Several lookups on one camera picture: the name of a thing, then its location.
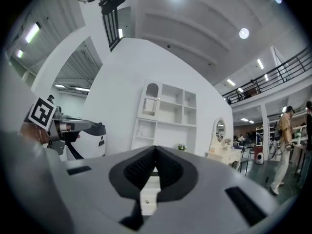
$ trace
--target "cabinet door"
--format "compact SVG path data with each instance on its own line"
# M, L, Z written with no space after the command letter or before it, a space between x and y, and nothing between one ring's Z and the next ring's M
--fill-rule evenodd
M145 83L137 117L157 120L160 105L162 83L148 81Z

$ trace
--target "white vanity table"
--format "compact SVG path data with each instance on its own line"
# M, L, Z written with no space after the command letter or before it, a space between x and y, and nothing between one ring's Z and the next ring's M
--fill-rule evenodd
M231 149L231 145L224 142L225 131L224 120L222 118L217 119L214 123L214 130L212 132L212 139L207 158L227 165L236 161L236 170L238 170L240 166L241 150Z

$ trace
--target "white machine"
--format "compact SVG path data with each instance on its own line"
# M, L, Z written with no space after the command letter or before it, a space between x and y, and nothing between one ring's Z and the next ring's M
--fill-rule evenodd
M256 164L263 164L263 153L258 153L256 159L255 159Z

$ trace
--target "qr code tag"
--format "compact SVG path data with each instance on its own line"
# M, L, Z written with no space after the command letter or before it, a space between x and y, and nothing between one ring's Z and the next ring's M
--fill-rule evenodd
M48 131L56 108L49 101L38 98L30 110L28 119Z

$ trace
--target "man wearing cap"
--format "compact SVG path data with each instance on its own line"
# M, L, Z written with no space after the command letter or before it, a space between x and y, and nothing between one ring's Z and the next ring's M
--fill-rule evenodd
M288 168L288 163L289 163L289 154L292 146L292 134L293 134L293 129L291 127L291 119L293 117L294 110L292 106L288 106L286 109L286 112L283 114L278 128L280 130L280 135L281 139L279 140L279 145L280 145L280 152L282 153L281 155L281 160L278 163L276 174L274 177L274 181L271 184L271 189L272 192L275 195L278 195L278 187L282 184L282 179L284 178L287 168Z

